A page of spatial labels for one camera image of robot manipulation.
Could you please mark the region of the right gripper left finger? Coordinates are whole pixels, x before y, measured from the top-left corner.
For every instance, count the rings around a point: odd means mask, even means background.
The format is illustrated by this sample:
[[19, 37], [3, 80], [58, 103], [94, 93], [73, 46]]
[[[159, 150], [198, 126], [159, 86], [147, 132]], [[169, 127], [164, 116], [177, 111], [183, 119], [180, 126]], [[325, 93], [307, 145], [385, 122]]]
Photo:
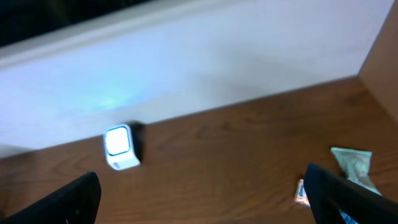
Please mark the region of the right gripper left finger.
[[94, 224], [100, 199], [100, 180], [95, 172], [87, 172], [1, 223]]

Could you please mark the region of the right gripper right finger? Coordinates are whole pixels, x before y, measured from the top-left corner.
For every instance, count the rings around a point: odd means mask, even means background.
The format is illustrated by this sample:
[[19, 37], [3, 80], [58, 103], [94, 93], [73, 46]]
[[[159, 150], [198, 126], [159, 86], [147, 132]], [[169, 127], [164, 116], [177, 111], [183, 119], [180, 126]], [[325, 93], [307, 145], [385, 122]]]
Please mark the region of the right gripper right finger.
[[358, 223], [397, 223], [397, 203], [316, 164], [307, 166], [304, 189], [316, 223], [344, 223], [340, 212]]

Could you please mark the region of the orange tissue pack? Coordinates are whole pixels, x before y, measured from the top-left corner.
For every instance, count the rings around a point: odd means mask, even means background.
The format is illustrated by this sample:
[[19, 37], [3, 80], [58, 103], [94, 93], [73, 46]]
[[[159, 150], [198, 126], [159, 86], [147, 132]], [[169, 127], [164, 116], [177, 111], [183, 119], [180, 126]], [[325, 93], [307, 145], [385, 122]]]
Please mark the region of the orange tissue pack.
[[310, 207], [310, 203], [304, 189], [303, 179], [300, 179], [297, 182], [297, 189], [294, 197], [294, 202]]

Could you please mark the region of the teal wet wipes pack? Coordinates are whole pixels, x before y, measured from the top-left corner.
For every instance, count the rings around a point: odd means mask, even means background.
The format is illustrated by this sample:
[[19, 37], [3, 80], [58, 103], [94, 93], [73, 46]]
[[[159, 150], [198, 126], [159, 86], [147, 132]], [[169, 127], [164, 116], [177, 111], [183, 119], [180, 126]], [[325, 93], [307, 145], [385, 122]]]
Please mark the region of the teal wet wipes pack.
[[372, 152], [332, 147], [331, 153], [348, 180], [381, 195], [369, 177]]

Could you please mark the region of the blue snack bar wrapper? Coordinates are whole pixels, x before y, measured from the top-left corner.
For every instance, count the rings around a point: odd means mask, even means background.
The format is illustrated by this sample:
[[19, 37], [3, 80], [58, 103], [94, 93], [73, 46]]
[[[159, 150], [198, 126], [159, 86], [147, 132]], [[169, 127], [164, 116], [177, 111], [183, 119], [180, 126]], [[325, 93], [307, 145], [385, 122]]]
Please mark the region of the blue snack bar wrapper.
[[347, 213], [342, 210], [340, 210], [340, 215], [346, 224], [358, 224], [356, 220], [351, 218]]

